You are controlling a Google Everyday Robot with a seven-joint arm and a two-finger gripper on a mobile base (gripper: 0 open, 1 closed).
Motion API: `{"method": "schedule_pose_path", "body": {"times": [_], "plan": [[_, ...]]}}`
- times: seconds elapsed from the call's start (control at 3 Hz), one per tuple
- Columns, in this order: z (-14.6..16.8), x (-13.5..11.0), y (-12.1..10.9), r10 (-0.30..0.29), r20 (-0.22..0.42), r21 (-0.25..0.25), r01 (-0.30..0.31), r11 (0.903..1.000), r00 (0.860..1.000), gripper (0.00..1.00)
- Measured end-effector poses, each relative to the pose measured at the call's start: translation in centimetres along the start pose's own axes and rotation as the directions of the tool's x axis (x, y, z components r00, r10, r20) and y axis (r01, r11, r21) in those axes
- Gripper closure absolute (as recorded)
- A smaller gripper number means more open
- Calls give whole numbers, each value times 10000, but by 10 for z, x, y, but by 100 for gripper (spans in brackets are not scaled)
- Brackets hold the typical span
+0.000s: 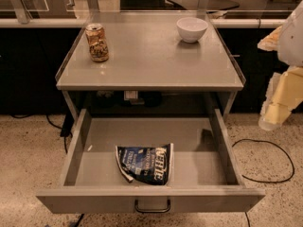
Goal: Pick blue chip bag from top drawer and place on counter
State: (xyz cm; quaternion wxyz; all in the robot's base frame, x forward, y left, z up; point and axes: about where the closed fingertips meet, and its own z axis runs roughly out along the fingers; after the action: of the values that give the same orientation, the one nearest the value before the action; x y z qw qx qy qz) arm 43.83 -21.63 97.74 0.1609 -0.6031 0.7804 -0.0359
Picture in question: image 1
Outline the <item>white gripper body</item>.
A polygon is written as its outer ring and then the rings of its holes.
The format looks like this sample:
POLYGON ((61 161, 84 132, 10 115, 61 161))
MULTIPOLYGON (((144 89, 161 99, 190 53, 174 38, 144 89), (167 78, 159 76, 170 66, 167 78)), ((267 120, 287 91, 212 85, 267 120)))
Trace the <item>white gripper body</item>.
POLYGON ((303 68, 291 66, 283 74, 274 73, 265 95, 258 125, 265 131, 273 131, 303 102, 303 68))

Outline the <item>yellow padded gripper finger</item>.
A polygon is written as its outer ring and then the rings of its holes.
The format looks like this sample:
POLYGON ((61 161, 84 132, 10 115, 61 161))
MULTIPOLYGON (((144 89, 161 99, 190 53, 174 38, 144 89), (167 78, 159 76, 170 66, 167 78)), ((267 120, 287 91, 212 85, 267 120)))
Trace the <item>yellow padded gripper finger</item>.
POLYGON ((258 49, 264 51, 277 51, 278 50, 278 40, 280 37, 280 31, 282 26, 277 27, 269 35, 261 39, 258 43, 258 49))

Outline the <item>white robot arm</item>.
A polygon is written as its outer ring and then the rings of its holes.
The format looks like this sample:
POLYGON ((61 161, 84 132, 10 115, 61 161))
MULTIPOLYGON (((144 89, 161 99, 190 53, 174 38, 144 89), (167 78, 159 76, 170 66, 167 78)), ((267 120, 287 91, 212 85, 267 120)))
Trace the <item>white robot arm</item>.
POLYGON ((303 2, 258 43, 258 48, 276 51, 278 59, 288 65, 282 74, 272 75, 260 110, 258 125, 273 131, 303 102, 303 2))

